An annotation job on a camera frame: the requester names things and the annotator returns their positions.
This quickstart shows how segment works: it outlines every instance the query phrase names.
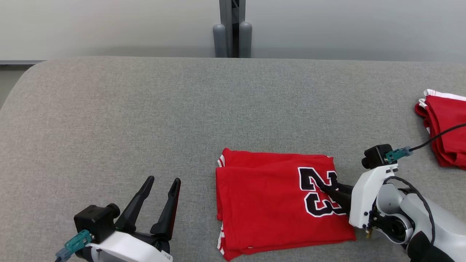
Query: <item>folded red jersey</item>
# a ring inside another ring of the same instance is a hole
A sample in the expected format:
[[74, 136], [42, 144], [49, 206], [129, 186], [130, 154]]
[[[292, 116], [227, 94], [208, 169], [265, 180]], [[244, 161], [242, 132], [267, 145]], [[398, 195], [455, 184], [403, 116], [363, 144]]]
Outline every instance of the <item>folded red jersey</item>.
[[[416, 105], [416, 112], [425, 117], [424, 126], [430, 137], [459, 124], [466, 123], [466, 101], [426, 96], [426, 106]], [[432, 142], [432, 149], [441, 166], [466, 169], [466, 128], [448, 132]]]
[[337, 185], [333, 158], [226, 148], [218, 163], [218, 248], [226, 260], [356, 239], [346, 214], [316, 183]]

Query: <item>cable connector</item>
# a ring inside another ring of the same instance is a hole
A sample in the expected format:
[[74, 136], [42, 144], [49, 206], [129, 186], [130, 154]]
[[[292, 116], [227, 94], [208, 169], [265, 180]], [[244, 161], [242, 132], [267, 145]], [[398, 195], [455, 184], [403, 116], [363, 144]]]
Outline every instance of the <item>cable connector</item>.
[[83, 230], [79, 232], [77, 235], [75, 235], [71, 240], [66, 242], [65, 247], [60, 249], [55, 256], [58, 258], [61, 258], [61, 260], [58, 260], [60, 262], [65, 262], [67, 261], [73, 253], [76, 251], [84, 248], [88, 243], [90, 243], [93, 240], [93, 236], [89, 233], [87, 230]]
[[410, 155], [412, 155], [412, 151], [410, 151], [410, 149], [411, 149], [411, 147], [407, 146], [407, 147], [398, 148], [398, 149], [395, 149], [393, 151], [390, 151], [390, 152], [385, 154], [385, 159], [384, 160], [387, 163], [392, 163], [392, 162], [395, 162], [395, 161], [397, 161], [398, 159], [400, 159], [402, 157], [410, 156]]

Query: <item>white wall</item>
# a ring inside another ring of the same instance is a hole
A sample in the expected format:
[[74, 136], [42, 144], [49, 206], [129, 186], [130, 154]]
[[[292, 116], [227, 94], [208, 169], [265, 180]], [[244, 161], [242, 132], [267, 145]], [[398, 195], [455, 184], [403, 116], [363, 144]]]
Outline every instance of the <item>white wall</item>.
[[466, 62], [466, 0], [247, 0], [252, 57]]
[[0, 0], [0, 61], [215, 56], [218, 0]]

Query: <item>black number with white outline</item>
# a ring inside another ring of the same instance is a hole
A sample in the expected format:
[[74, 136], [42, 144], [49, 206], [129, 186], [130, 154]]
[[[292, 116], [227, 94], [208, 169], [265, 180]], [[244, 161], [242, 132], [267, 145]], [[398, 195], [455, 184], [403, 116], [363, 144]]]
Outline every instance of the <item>black number with white outline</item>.
[[322, 200], [319, 197], [319, 192], [321, 192], [319, 187], [320, 184], [334, 187], [337, 190], [335, 171], [327, 171], [327, 177], [325, 179], [323, 179], [312, 167], [300, 167], [298, 168], [298, 171], [300, 176], [300, 189], [303, 191], [310, 191], [304, 198], [306, 211], [309, 214], [314, 217], [322, 217], [332, 214], [346, 214], [342, 207], [330, 197]]

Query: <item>gray fabric surface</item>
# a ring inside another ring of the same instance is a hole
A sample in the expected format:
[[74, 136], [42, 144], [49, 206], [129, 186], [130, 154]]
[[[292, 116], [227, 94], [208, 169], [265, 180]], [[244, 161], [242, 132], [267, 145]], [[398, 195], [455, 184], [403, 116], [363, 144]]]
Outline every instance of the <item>gray fabric surface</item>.
[[[40, 63], [0, 110], [0, 261], [53, 261], [90, 204], [123, 209], [149, 175], [138, 219], [156, 222], [182, 180], [174, 261], [223, 261], [216, 161], [232, 150], [327, 154], [342, 183], [365, 149], [428, 139], [414, 105], [429, 88], [466, 96], [466, 66], [419, 62], [84, 57]], [[466, 220], [466, 173], [424, 148], [397, 174]], [[235, 261], [409, 259], [384, 238], [242, 256]]]

